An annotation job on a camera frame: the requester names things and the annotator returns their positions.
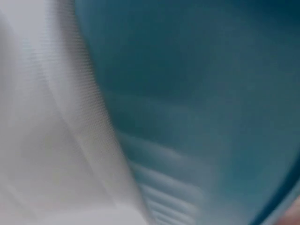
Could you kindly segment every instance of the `white fabric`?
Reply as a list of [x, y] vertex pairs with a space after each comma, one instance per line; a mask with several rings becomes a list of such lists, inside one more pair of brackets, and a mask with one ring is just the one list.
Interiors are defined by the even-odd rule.
[[0, 224], [151, 224], [70, 0], [0, 0]]

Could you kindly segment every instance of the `white cloth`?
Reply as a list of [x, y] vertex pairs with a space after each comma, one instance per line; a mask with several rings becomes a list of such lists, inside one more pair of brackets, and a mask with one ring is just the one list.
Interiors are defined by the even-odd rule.
[[152, 224], [71, 0], [0, 0], [0, 224]]

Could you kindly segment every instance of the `teal fabric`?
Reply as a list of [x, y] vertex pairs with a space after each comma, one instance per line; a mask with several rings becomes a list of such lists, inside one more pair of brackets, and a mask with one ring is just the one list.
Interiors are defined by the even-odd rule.
[[298, 3], [75, 3], [157, 223], [264, 221], [300, 176]]

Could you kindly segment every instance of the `teal surface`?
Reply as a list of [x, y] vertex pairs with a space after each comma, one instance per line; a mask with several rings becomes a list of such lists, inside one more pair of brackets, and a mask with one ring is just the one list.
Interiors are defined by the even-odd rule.
[[157, 224], [258, 225], [291, 190], [297, 195], [297, 2], [75, 4], [112, 123]]

